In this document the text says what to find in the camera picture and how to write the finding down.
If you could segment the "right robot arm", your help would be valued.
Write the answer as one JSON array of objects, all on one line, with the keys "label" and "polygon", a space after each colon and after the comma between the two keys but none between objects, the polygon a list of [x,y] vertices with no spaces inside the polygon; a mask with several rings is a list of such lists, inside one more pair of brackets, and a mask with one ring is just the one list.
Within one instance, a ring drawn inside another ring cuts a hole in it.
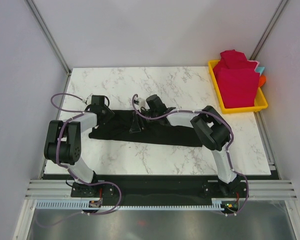
[{"label": "right robot arm", "polygon": [[202,110],[167,108],[156,94],[147,99],[134,94],[131,104],[134,113],[149,123],[193,129],[202,145],[212,152],[217,166],[219,192],[230,197],[237,191],[239,173],[233,167],[229,152],[234,133],[212,106],[208,105]]}]

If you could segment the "black t-shirt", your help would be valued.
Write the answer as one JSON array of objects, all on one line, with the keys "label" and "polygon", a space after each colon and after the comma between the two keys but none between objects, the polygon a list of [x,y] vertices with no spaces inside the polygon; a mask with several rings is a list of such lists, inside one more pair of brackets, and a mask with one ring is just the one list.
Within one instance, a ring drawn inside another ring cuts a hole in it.
[{"label": "black t-shirt", "polygon": [[99,125],[88,134],[90,139],[113,140],[155,145],[202,147],[195,130],[186,126],[160,124],[144,125],[144,130],[129,133],[133,120],[133,110],[115,110],[115,116],[106,124]]}]

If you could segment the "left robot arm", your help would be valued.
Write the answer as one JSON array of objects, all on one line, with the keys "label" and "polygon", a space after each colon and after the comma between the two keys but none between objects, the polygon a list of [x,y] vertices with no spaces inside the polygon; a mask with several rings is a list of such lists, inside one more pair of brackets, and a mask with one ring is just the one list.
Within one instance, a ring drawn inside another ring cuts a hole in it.
[{"label": "left robot arm", "polygon": [[105,181],[98,181],[96,173],[81,157],[82,133],[105,124],[115,114],[109,109],[110,100],[104,95],[92,95],[91,103],[83,110],[64,110],[77,115],[67,120],[52,120],[44,146],[44,157],[67,170],[77,186],[89,197],[96,196]]}]

